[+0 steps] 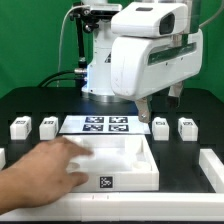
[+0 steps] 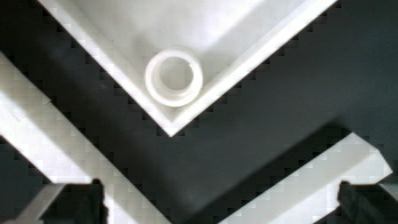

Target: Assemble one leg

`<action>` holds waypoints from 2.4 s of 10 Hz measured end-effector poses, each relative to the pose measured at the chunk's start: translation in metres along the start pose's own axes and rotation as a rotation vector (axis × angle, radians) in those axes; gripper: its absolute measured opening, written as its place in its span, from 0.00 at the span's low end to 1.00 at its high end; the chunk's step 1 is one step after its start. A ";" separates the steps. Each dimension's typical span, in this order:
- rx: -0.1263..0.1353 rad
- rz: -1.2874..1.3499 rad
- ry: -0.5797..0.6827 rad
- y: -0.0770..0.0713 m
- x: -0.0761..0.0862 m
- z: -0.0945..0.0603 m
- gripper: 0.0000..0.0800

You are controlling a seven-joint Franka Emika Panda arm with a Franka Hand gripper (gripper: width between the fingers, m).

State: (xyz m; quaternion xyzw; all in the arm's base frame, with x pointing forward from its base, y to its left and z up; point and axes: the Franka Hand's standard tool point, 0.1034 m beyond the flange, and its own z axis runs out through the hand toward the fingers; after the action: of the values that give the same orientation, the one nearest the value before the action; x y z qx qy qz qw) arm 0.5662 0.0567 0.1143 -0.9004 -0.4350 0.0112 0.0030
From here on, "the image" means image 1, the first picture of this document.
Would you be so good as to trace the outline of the bare human hand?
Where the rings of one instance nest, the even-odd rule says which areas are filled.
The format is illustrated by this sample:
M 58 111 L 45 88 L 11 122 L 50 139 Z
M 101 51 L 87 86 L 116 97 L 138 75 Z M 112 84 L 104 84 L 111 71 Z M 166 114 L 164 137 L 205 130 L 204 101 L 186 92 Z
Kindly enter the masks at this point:
M 74 187 L 86 183 L 86 173 L 68 173 L 66 168 L 73 157 L 91 154 L 64 137 L 36 145 L 0 172 L 0 215 L 53 203 Z

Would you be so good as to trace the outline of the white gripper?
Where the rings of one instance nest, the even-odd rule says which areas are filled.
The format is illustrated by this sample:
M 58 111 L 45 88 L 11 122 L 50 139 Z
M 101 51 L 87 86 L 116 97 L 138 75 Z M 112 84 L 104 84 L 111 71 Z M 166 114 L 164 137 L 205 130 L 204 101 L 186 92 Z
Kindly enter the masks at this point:
M 198 74 L 201 69 L 201 30 L 189 35 L 185 46 L 172 47 L 171 43 L 171 37 L 118 37 L 113 43 L 112 90 L 121 98 L 139 99 L 135 104 L 138 119 L 142 123 L 149 123 L 151 120 L 152 97 L 148 95 L 172 85 L 167 102 L 171 108 L 177 108 L 183 91 L 183 82 L 180 81 Z

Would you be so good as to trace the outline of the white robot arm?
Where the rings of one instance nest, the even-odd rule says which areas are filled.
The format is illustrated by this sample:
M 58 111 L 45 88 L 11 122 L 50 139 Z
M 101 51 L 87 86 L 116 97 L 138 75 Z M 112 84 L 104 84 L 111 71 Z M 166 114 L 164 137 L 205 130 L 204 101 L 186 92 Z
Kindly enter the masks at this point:
M 83 95 L 102 102 L 131 100 L 150 121 L 149 96 L 167 88 L 178 105 L 183 81 L 202 64 L 202 0 L 137 0 L 127 7 L 81 0 L 84 30 L 93 34 L 93 59 Z

